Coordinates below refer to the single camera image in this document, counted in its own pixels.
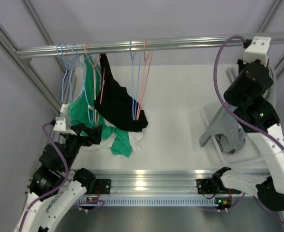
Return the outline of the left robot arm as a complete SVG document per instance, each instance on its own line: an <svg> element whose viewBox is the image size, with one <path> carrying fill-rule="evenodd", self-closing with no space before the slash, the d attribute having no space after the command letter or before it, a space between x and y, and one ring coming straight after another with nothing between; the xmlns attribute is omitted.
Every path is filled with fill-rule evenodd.
<svg viewBox="0 0 284 232"><path fill-rule="evenodd" d="M65 142L61 144L54 142L45 130L55 124L52 121L42 126L49 143L39 158L40 167L32 176L16 232L53 232L77 199L96 189L93 172L81 168L72 179L69 172L80 148L100 144L103 125L92 128L84 123L73 125L68 134L62 134Z"/></svg>

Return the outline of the grey tank top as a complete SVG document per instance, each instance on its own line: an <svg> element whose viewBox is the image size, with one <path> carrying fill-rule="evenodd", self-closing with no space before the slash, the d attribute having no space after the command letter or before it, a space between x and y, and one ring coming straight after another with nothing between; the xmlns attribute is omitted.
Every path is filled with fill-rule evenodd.
<svg viewBox="0 0 284 232"><path fill-rule="evenodd" d="M233 154L238 148L238 140L230 137L226 137L223 134L218 134L215 136L216 141L222 152Z"/></svg>
<svg viewBox="0 0 284 232"><path fill-rule="evenodd" d="M266 90L266 92L262 96L275 108L277 75L273 67L269 66L268 70L273 84L268 90ZM204 147L208 140L211 138L211 136L215 137L218 134L223 134L226 137L237 139L239 143L236 152L240 151L245 146L246 133L244 129L239 124L239 122L226 111L226 109L222 105L215 113L205 132L200 136L199 145L201 147Z"/></svg>

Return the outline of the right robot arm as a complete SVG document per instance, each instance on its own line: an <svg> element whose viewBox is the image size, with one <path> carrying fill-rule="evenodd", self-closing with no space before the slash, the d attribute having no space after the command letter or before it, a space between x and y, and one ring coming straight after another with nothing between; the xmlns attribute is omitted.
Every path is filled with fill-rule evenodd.
<svg viewBox="0 0 284 232"><path fill-rule="evenodd" d="M255 144L266 163L269 176L243 174L224 167L213 175L218 192L235 189L256 197L267 209L284 211L284 135L280 119L264 94L274 81L270 68L246 64L219 100L225 111Z"/></svg>

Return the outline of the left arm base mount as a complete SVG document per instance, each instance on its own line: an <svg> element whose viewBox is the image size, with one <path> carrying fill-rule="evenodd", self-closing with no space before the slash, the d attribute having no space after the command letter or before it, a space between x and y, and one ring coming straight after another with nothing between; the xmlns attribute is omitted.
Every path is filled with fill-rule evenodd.
<svg viewBox="0 0 284 232"><path fill-rule="evenodd" d="M95 185L91 194L95 195L109 195L111 191L111 179L96 179Z"/></svg>

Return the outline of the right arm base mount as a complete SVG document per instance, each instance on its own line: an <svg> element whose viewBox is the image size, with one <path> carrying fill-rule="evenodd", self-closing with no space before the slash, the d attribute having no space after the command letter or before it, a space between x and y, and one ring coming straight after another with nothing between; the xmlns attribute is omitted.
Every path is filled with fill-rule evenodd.
<svg viewBox="0 0 284 232"><path fill-rule="evenodd" d="M212 178L197 179L196 185L199 194L216 194L218 192L217 183Z"/></svg>

